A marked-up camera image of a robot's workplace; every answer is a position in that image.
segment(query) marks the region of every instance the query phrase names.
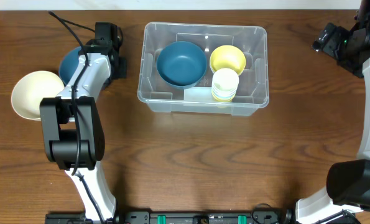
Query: blue bowl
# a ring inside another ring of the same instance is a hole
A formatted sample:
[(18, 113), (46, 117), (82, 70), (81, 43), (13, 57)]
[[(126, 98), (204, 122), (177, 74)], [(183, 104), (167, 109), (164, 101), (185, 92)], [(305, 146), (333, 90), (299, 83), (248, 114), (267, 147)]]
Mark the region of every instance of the blue bowl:
[(161, 51), (157, 70), (170, 86), (184, 90), (197, 85), (203, 78), (207, 71), (207, 58), (197, 45), (175, 42)]
[(78, 52), (81, 50), (81, 47), (77, 47), (70, 51), (63, 60), (60, 62), (59, 66), (59, 77), (62, 79), (63, 83), (67, 83), (72, 78), (75, 70), (78, 67)]

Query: clear plastic container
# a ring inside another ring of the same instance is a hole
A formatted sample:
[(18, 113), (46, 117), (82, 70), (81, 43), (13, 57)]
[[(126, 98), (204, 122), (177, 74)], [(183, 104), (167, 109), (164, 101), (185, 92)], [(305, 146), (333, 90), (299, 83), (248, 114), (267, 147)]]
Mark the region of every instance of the clear plastic container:
[[(189, 41), (204, 50), (208, 70), (187, 90), (172, 88), (160, 77), (156, 61), (161, 50), (176, 41)], [(210, 55), (219, 46), (233, 45), (246, 56), (246, 68), (239, 76), (236, 96), (231, 102), (217, 102), (211, 95), (213, 72)], [(250, 116), (269, 103), (267, 78), (267, 34), (261, 27), (215, 26), (151, 22), (145, 27), (139, 100), (155, 112), (221, 113)]]

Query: wooden table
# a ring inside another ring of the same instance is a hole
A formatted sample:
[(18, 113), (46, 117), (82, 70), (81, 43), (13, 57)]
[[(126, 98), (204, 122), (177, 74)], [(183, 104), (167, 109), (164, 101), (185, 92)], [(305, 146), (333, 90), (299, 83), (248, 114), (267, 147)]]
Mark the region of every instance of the wooden table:
[[(336, 162), (355, 158), (364, 82), (311, 44), (327, 22), (346, 28), (355, 11), (65, 11), (65, 19), (123, 28), (126, 80), (98, 99), (103, 159), (120, 209), (251, 210), (294, 205), (325, 185)], [(268, 33), (267, 108), (251, 117), (153, 113), (137, 99), (145, 25), (150, 21), (262, 26)], [(82, 41), (93, 37), (74, 28)], [(11, 108), (15, 83), (36, 70), (57, 73), (75, 39), (46, 12), (0, 12), (0, 223), (43, 223), (49, 211), (83, 204), (71, 180), (47, 160), (41, 123)], [(370, 223), (370, 213), (358, 215)]]

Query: green strip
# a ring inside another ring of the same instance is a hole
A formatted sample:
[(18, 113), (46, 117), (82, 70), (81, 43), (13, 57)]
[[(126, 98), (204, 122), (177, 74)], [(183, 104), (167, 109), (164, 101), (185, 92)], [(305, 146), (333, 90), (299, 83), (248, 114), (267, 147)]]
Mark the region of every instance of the green strip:
[(247, 216), (239, 215), (239, 224), (247, 224)]
[(157, 217), (157, 224), (165, 224), (165, 215), (159, 215)]

